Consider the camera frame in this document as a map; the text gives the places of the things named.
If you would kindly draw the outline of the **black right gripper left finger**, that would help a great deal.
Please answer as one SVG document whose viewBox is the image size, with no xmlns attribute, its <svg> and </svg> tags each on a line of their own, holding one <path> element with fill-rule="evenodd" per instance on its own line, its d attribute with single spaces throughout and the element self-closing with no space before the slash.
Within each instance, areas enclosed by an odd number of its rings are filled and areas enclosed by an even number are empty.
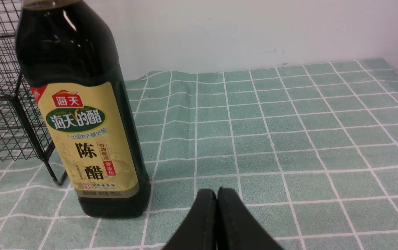
<svg viewBox="0 0 398 250">
<path fill-rule="evenodd" d="M 217 199 L 213 190 L 201 189 L 179 228 L 164 250 L 215 250 L 214 233 Z"/>
</svg>

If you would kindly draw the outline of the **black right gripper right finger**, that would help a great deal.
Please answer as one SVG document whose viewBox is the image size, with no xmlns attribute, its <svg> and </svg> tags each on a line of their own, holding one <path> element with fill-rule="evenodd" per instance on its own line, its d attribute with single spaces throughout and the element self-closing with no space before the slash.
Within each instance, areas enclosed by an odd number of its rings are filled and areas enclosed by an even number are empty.
<svg viewBox="0 0 398 250">
<path fill-rule="evenodd" d="M 217 198 L 218 250 L 282 250 L 251 215 L 234 189 L 221 187 Z"/>
</svg>

